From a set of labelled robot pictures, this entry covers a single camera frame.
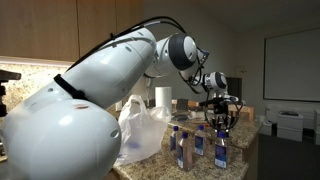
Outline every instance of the label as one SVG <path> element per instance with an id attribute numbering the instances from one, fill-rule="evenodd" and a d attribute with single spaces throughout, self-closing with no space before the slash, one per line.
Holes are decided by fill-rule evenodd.
<path id="1" fill-rule="evenodd" d="M 194 141 L 194 151 L 196 154 L 203 155 L 203 137 L 195 136 Z"/>
<path id="2" fill-rule="evenodd" d="M 176 150 L 176 135 L 170 136 L 170 151 Z"/>
<path id="3" fill-rule="evenodd" d="M 183 168 L 183 147 L 182 146 L 178 146 L 177 149 L 177 153 L 178 153 L 178 165 L 180 168 Z"/>
<path id="4" fill-rule="evenodd" d="M 227 147 L 216 145 L 215 165 L 227 168 Z"/>

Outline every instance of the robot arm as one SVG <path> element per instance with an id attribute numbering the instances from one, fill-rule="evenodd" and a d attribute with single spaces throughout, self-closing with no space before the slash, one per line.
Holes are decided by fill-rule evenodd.
<path id="1" fill-rule="evenodd" d="M 104 109 L 143 75 L 177 71 L 197 93 L 226 92 L 223 74 L 199 73 L 208 53 L 165 19 L 171 21 L 147 20 L 112 36 L 9 112 L 0 134 L 12 179 L 102 179 L 121 145 L 119 125 Z M 160 22 L 184 34 L 157 42 L 146 27 Z"/>

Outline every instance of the paper towel roll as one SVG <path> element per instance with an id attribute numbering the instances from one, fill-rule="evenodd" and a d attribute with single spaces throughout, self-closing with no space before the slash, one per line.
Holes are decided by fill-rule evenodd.
<path id="1" fill-rule="evenodd" d="M 156 107 L 167 107 L 172 112 L 171 87 L 156 87 Z"/>

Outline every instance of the wooden cabinet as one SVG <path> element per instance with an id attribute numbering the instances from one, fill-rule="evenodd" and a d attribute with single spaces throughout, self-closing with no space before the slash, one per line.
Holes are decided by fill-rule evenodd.
<path id="1" fill-rule="evenodd" d="M 141 22 L 142 0 L 116 0 L 117 32 Z"/>
<path id="2" fill-rule="evenodd" d="M 0 55 L 74 61 L 76 0 L 0 0 Z"/>
<path id="3" fill-rule="evenodd" d="M 141 21 L 141 0 L 0 0 L 0 56 L 76 61 Z"/>
<path id="4" fill-rule="evenodd" d="M 77 0 L 80 56 L 116 32 L 115 1 Z"/>

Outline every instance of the box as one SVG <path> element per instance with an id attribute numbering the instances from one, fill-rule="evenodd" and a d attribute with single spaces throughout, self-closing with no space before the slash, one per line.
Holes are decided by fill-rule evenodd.
<path id="1" fill-rule="evenodd" d="M 272 134 L 272 123 L 263 122 L 263 125 L 262 125 L 259 133 L 271 136 L 271 134 Z"/>
<path id="2" fill-rule="evenodd" d="M 292 115 L 283 115 L 279 113 L 278 126 L 302 131 L 303 116 L 301 114 L 298 114 L 298 116 L 292 116 Z"/>
<path id="3" fill-rule="evenodd" d="M 301 142 L 302 141 L 302 130 L 281 127 L 278 124 L 277 137 Z"/>

